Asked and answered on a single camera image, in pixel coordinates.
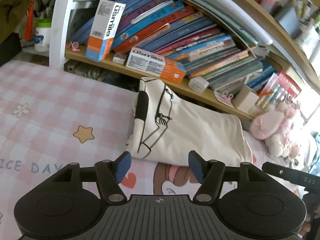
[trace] orange book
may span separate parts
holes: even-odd
[[[132,37],[130,37],[127,40],[125,40],[124,42],[122,42],[120,45],[115,47],[113,50],[114,50],[114,52],[127,51],[130,47],[132,47],[133,45],[135,45],[136,43],[138,43],[139,41],[141,41],[145,37],[149,36],[150,33],[154,33],[156,30],[161,29],[164,25],[174,23],[174,22],[176,22],[186,16],[193,14],[194,12],[195,12],[195,10],[191,6],[186,6],[185,8],[182,8],[182,9],[150,24],[149,26],[147,26],[143,30],[137,32],[135,35],[133,35]]]
[[[236,62],[236,61],[238,61],[240,59],[248,57],[248,55],[249,54],[248,54],[247,50],[241,51],[241,52],[239,52],[239,53],[237,53],[237,54],[235,54],[235,55],[233,55],[233,56],[231,56],[229,58],[226,58],[226,59],[224,59],[222,61],[219,61],[219,62],[217,62],[215,64],[209,65],[206,68],[203,68],[203,69],[200,69],[198,71],[195,71],[195,72],[191,73],[189,75],[189,77],[192,78],[192,77],[202,76],[202,75],[208,74],[208,73],[210,73],[210,72],[212,72],[212,71],[214,71],[214,70],[216,70],[218,68],[224,67],[225,65],[231,64],[231,63]]]

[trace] stuffed animal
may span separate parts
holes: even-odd
[[[284,102],[268,110],[253,120],[250,132],[265,141],[271,156],[292,162],[300,155],[299,140],[304,122],[300,110]]]

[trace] white jar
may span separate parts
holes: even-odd
[[[51,32],[51,18],[38,20],[36,23],[36,33],[33,37],[35,50],[38,52],[49,52]]]

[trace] bed sheet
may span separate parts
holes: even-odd
[[[93,166],[117,158],[133,129],[136,93],[74,74],[11,61],[0,68],[0,239],[17,240],[13,208],[20,197],[71,162]],[[259,168],[268,156],[262,141],[244,137]],[[120,184],[131,194],[189,194],[200,184],[188,167],[132,160]],[[291,190],[295,186],[286,185]],[[95,183],[84,188],[98,195]],[[236,188],[225,183],[222,194]]]

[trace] red book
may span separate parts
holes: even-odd
[[[189,44],[193,41],[197,41],[199,39],[203,39],[205,37],[209,37],[211,35],[216,35],[220,33],[220,30],[218,28],[211,28],[196,34],[193,34],[185,39],[182,39],[180,41],[177,41],[175,43],[172,43],[171,45],[168,45],[167,47],[164,47],[160,50],[157,50],[155,53],[164,57],[167,57],[173,53],[176,53],[175,49],[179,48],[183,45]]]
[[[143,30],[137,32],[135,35],[115,47],[113,50],[114,52],[127,51],[129,47],[132,47],[133,45],[150,35],[150,33],[154,33],[156,30],[161,29],[164,25],[174,23],[186,16],[193,14],[194,12],[195,10],[191,6],[186,6],[185,8],[182,8],[145,27]]]

